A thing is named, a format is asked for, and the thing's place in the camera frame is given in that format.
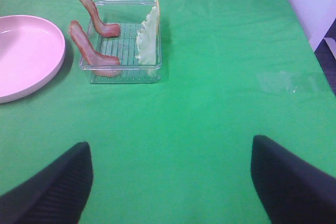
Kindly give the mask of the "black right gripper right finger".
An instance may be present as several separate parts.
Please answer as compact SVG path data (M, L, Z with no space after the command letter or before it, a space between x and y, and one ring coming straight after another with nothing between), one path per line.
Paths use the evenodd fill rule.
M335 223L335 177L267 136L253 138L250 173L271 223Z

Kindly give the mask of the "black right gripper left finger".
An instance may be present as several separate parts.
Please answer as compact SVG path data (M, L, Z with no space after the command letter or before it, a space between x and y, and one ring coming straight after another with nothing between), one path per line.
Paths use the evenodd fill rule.
M92 183L90 146L80 142L1 195L1 223L78 223Z

